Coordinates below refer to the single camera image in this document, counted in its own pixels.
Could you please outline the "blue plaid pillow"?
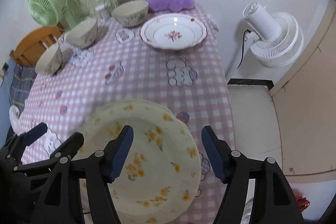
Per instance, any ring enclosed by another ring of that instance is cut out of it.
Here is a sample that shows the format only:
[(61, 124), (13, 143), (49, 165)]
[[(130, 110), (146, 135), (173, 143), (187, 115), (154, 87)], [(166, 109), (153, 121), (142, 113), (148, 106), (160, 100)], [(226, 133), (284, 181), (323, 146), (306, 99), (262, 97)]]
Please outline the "blue plaid pillow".
[(36, 76), (35, 67), (24, 67), (18, 64), (14, 67), (10, 99), (11, 103), (20, 110), (25, 108), (25, 100), (30, 94)]

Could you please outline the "green desk fan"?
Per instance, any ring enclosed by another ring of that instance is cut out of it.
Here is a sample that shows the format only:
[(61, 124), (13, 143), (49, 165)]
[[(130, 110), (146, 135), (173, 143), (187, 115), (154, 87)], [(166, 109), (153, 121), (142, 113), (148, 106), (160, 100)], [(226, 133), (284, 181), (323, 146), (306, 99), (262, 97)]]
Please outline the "green desk fan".
[(80, 5), (77, 0), (28, 0), (31, 17), (43, 26), (56, 26), (65, 20), (69, 28), (80, 23)]

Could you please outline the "wall power socket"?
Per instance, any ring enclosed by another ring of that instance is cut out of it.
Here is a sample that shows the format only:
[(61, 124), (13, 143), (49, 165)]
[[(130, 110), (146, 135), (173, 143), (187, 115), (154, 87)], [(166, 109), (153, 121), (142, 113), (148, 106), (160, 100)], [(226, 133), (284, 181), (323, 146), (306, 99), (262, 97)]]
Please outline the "wall power socket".
[(0, 78), (2, 80), (5, 79), (5, 76), (6, 76), (6, 73), (7, 73), (7, 70), (9, 68), (9, 65), (7, 63), (4, 63), (3, 67), (1, 67), (1, 70), (0, 70)]

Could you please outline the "red snack package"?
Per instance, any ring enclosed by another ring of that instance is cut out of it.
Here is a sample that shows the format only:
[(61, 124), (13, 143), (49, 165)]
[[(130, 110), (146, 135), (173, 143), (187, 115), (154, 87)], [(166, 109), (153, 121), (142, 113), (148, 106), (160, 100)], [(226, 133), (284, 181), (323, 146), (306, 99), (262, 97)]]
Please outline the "red snack package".
[(295, 196), (295, 200), (297, 202), (300, 212), (303, 212), (304, 210), (306, 210), (310, 205), (310, 201), (307, 200), (306, 197)]

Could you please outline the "yellow floral plate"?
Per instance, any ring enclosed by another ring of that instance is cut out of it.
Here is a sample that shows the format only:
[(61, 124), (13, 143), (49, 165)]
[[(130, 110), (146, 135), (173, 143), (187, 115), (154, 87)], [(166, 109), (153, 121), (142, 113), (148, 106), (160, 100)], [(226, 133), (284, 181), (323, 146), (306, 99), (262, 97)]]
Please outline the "yellow floral plate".
[(88, 157), (116, 139), (123, 126), (134, 139), (122, 172), (108, 186), (122, 223), (168, 223), (197, 195), (201, 160), (189, 128), (166, 107), (145, 100), (105, 105), (80, 127)]

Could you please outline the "cotton swab container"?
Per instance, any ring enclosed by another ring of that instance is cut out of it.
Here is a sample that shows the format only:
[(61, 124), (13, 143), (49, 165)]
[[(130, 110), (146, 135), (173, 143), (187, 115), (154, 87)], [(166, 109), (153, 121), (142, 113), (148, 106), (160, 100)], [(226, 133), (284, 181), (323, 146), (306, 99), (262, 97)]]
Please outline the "cotton swab container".
[(96, 11), (96, 16), (104, 21), (110, 19), (110, 13), (108, 6), (104, 3), (97, 5), (94, 10)]

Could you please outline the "white floor fan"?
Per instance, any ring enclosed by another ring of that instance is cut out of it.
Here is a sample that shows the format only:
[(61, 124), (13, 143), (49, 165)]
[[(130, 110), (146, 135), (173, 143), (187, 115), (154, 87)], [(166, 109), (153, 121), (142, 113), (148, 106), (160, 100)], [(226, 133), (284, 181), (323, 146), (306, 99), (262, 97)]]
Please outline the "white floor fan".
[(293, 15), (287, 12), (270, 14), (260, 3), (252, 2), (244, 9), (243, 18), (252, 30), (244, 31), (240, 50), (226, 73), (227, 80), (240, 67), (248, 51), (268, 69), (278, 69), (298, 59), (304, 36)]

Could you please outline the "white plastic bag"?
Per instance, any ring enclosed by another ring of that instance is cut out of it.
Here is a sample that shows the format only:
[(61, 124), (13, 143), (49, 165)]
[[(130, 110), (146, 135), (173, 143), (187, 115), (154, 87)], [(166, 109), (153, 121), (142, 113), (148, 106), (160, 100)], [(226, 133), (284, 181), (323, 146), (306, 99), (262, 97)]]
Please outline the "white plastic bag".
[(21, 125), (19, 123), (19, 109), (17, 106), (12, 105), (9, 108), (9, 118), (10, 118), (10, 124), (13, 129), (13, 131), (19, 135), (21, 132)]

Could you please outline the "white red floral plate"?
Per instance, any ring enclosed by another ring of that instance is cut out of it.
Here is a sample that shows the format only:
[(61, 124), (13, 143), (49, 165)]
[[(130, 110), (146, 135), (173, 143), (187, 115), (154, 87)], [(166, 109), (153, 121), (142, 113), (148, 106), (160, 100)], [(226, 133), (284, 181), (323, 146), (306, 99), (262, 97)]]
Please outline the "white red floral plate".
[(155, 49), (182, 51), (201, 44), (207, 37), (207, 27), (194, 16), (169, 13), (146, 21), (139, 35)]

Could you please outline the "beige bowl wall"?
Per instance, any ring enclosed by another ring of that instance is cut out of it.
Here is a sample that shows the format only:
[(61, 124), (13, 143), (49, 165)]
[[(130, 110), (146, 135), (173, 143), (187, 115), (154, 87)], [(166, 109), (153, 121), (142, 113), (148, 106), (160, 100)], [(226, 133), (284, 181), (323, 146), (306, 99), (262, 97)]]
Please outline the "beige bowl wall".
[(125, 2), (112, 11), (112, 16), (123, 26), (132, 28), (143, 24), (147, 17), (149, 3), (146, 0)]

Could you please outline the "beige bowl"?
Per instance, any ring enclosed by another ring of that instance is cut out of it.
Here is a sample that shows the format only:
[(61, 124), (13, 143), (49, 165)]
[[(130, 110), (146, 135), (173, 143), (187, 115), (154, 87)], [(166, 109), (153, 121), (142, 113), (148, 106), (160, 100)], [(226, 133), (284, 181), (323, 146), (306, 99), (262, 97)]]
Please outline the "beige bowl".
[(35, 65), (36, 74), (54, 75), (62, 66), (62, 52), (59, 43), (48, 47)]
[(80, 50), (91, 47), (98, 33), (97, 22), (97, 18), (86, 18), (76, 27), (72, 28), (72, 30), (64, 36), (64, 40)]

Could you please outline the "wooden bed headboard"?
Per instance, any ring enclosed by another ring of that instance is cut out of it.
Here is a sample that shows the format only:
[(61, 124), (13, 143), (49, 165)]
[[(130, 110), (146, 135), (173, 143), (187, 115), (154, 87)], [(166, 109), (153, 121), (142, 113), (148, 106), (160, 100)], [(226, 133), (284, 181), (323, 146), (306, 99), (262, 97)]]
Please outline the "wooden bed headboard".
[(42, 26), (31, 31), (18, 44), (15, 50), (12, 50), (9, 56), (18, 64), (25, 67), (35, 66), (46, 51), (58, 41), (63, 34), (62, 25)]

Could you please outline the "pink checkered tablecloth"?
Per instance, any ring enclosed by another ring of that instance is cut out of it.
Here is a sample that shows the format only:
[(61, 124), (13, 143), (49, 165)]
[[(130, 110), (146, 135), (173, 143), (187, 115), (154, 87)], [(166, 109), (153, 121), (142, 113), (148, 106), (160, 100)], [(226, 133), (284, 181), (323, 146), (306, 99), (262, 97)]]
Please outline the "pink checkered tablecloth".
[(100, 20), (96, 43), (78, 51), (59, 46), (63, 67), (55, 76), (38, 75), (19, 122), (27, 132), (44, 122), (48, 132), (25, 149), (24, 163), (48, 159), (54, 149), (107, 102), (141, 98), (166, 106), (190, 129), (202, 161), (199, 192), (177, 223), (212, 223), (225, 186), (215, 178), (201, 142), (209, 125), (235, 145), (227, 82), (217, 51), (216, 32), (201, 7), (189, 11), (207, 28), (200, 45), (181, 52), (148, 47), (139, 29), (122, 30), (116, 20)]

